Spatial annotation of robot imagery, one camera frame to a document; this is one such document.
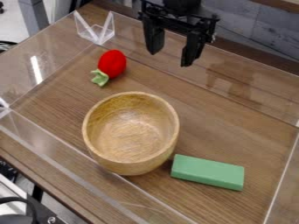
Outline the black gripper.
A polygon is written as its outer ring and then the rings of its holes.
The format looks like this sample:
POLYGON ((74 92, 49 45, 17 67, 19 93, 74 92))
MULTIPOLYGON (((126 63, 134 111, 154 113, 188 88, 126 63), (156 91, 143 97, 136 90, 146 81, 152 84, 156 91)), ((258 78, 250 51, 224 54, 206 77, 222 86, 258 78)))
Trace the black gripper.
POLYGON ((144 26, 144 42, 155 55, 164 47, 164 31, 187 35, 182 49, 182 66, 200 57, 206 42, 215 41, 220 16, 202 5, 202 0, 140 0, 139 19, 144 26))

